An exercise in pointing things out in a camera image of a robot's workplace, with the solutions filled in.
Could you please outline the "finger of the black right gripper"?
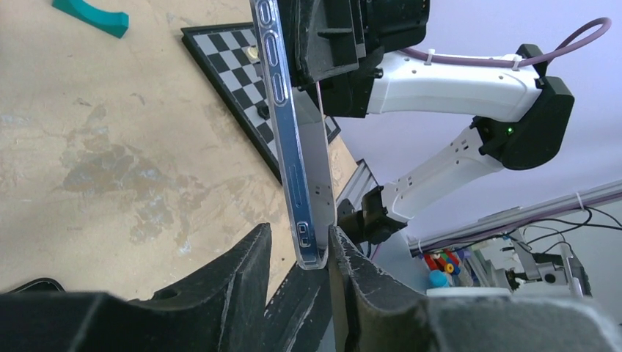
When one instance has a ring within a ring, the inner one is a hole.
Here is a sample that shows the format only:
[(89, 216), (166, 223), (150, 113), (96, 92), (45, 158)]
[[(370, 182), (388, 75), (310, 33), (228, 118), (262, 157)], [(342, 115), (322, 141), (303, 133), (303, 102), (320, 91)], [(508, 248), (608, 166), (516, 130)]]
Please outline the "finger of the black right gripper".
[(365, 49), (355, 42), (349, 0), (280, 1), (292, 85), (304, 87), (359, 67)]

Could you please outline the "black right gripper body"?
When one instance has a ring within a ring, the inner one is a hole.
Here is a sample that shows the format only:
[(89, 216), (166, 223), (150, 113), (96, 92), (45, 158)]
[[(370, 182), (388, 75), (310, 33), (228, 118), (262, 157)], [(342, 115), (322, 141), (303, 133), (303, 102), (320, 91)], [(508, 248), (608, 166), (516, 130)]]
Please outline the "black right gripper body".
[(363, 118), (374, 83), (384, 76), (384, 55), (421, 43), (431, 3), (424, 0), (350, 1), (355, 42), (365, 53), (359, 67), (320, 82), (323, 113), (330, 117)]

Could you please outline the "blue phone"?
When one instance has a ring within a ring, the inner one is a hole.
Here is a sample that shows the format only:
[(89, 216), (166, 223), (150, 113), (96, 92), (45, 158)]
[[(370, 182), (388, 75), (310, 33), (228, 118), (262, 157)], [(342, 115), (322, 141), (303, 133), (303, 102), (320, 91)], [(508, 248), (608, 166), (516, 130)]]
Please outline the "blue phone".
[(278, 3), (250, 7), (296, 260), (304, 270), (322, 269), (337, 220), (325, 118), (290, 80)]

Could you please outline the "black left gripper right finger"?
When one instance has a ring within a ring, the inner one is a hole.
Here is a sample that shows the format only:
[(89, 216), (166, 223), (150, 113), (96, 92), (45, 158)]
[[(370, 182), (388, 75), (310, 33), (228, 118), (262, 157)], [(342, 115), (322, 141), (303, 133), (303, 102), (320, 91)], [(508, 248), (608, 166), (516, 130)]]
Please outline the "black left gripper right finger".
[(619, 351), (621, 328), (586, 298), (472, 294), (429, 297), (329, 228), (338, 351)]

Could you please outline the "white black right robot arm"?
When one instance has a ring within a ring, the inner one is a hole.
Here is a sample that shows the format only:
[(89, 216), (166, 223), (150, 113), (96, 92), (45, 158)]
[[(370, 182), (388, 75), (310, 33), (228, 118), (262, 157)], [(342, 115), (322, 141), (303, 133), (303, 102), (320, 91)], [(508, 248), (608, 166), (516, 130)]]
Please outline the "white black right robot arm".
[(429, 1), (279, 1), (277, 6), (293, 85), (325, 115), (472, 115), (443, 150), (367, 192), (361, 209), (338, 221), (352, 241), (383, 242), (473, 180), (503, 169), (533, 169), (557, 155), (574, 96), (546, 69), (586, 43), (579, 32), (549, 53), (524, 44), (503, 56), (447, 55), (416, 49), (426, 35)]

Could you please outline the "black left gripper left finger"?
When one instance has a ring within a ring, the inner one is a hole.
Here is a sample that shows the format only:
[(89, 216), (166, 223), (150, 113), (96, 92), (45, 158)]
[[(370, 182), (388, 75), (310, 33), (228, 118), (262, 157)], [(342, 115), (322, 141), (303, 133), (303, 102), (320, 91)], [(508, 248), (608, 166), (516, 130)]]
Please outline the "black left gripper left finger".
[(270, 258), (264, 223), (148, 300), (106, 292), (4, 294), (1, 349), (253, 351), (262, 340)]

